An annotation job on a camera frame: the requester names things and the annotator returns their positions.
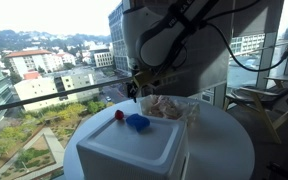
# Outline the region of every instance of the blue block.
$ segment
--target blue block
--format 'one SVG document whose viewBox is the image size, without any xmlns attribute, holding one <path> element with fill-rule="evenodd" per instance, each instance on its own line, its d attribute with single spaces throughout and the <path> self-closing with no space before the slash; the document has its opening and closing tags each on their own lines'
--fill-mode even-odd
<svg viewBox="0 0 288 180">
<path fill-rule="evenodd" d="M 150 126 L 150 120 L 138 114 L 132 114 L 126 118 L 126 123 L 132 127 L 135 127 L 137 132 L 140 132 L 146 127 Z"/>
</svg>

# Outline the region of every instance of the railing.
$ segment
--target railing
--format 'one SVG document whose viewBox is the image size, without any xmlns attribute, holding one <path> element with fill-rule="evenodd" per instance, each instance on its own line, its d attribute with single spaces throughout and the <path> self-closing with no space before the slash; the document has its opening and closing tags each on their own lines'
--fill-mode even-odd
<svg viewBox="0 0 288 180">
<path fill-rule="evenodd" d="M 265 49 L 271 49 L 271 48 L 275 48 L 275 47 L 283 46 L 283 45 L 287 45 L 287 44 L 288 44 L 288 42 L 287 43 L 276 44 L 274 46 L 257 48 L 257 49 L 254 49 L 254 50 L 251 50 L 251 51 L 246 51 L 246 52 L 243 52 L 243 53 L 236 53 L 234 55 L 235 56 L 240 56 L 240 55 L 249 54 L 249 53 L 252 53 L 252 52 L 258 52 L 258 51 L 265 50 Z"/>
<path fill-rule="evenodd" d="M 55 98 L 55 97 L 66 96 L 68 94 L 78 93 L 78 92 L 91 90 L 91 89 L 95 89 L 95 88 L 101 88 L 104 86 L 109 86 L 109 85 L 113 85 L 113 84 L 117 84 L 117 83 L 129 82 L 131 80 L 132 80 L 132 77 L 127 77 L 127 78 L 113 80 L 113 81 L 104 82 L 104 83 L 100 83 L 100 84 L 94 84 L 94 85 L 86 86 L 86 87 L 82 87 L 82 88 L 76 88 L 76 89 L 72 89 L 72 90 L 68 90 L 68 91 L 62 91 L 62 92 L 58 92 L 58 93 L 54 93 L 54 94 L 49 94 L 49 95 L 40 96 L 40 97 L 36 97 L 36 98 L 26 99 L 26 100 L 22 100 L 22 101 L 18 101 L 18 102 L 12 102 L 12 103 L 8 103 L 8 104 L 0 105 L 0 110 L 9 109 L 9 108 L 16 107 L 16 106 L 22 106 L 25 104 L 43 101 L 43 100 L 47 100 L 47 99 L 51 99 L 51 98 Z"/>
</svg>

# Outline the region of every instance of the white round table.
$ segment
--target white round table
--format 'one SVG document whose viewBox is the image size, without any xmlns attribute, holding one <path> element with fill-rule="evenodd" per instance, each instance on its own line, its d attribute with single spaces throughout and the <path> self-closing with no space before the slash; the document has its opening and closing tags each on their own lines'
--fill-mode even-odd
<svg viewBox="0 0 288 180">
<path fill-rule="evenodd" d="M 246 180 L 254 168 L 253 144 L 244 128 L 225 111 L 190 98 L 175 97 L 186 102 L 199 102 L 198 120 L 188 127 L 190 158 L 187 180 Z M 76 144 L 114 116 L 117 109 L 125 113 L 140 113 L 139 100 L 124 101 L 95 114 L 80 126 L 67 144 L 64 155 L 64 176 L 68 180 L 84 179 Z"/>
</svg>

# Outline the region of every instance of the styrofoam box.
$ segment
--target styrofoam box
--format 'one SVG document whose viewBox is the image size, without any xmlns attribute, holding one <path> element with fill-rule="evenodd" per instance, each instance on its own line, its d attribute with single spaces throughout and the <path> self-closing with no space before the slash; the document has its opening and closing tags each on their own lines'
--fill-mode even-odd
<svg viewBox="0 0 288 180">
<path fill-rule="evenodd" d="M 182 121 L 145 116 L 141 132 L 109 118 L 77 144 L 85 179 L 181 179 L 187 163 Z"/>
</svg>

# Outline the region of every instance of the rooftop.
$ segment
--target rooftop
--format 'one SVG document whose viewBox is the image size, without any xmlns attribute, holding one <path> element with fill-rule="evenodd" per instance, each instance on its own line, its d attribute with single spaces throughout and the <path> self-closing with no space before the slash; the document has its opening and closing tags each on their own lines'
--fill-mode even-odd
<svg viewBox="0 0 288 180">
<path fill-rule="evenodd" d="M 62 52 L 62 53 L 56 54 L 56 56 L 59 56 L 59 57 L 63 57 L 64 55 L 71 55 L 71 56 L 73 56 L 72 54 L 67 53 L 67 52 Z"/>
<path fill-rule="evenodd" d="M 17 84 L 15 84 L 15 86 L 19 86 L 19 85 L 23 85 L 23 84 L 27 84 L 27 83 L 31 83 L 31 82 L 43 83 L 43 82 L 50 82 L 50 81 L 53 81 L 53 78 L 46 77 L 46 78 L 38 78 L 38 79 L 26 79 L 26 80 L 22 80 L 22 81 L 18 82 Z"/>
<path fill-rule="evenodd" d="M 21 57 L 21 56 L 39 55 L 39 54 L 52 54 L 52 53 L 47 50 L 29 50 L 29 51 L 12 52 L 5 57 Z"/>
<path fill-rule="evenodd" d="M 72 75 L 78 75 L 78 74 L 92 74 L 92 73 L 94 73 L 92 69 L 80 67 L 80 68 L 74 68 L 71 70 L 47 73 L 47 74 L 44 74 L 43 77 L 63 77 L 63 76 L 72 76 Z"/>
</svg>

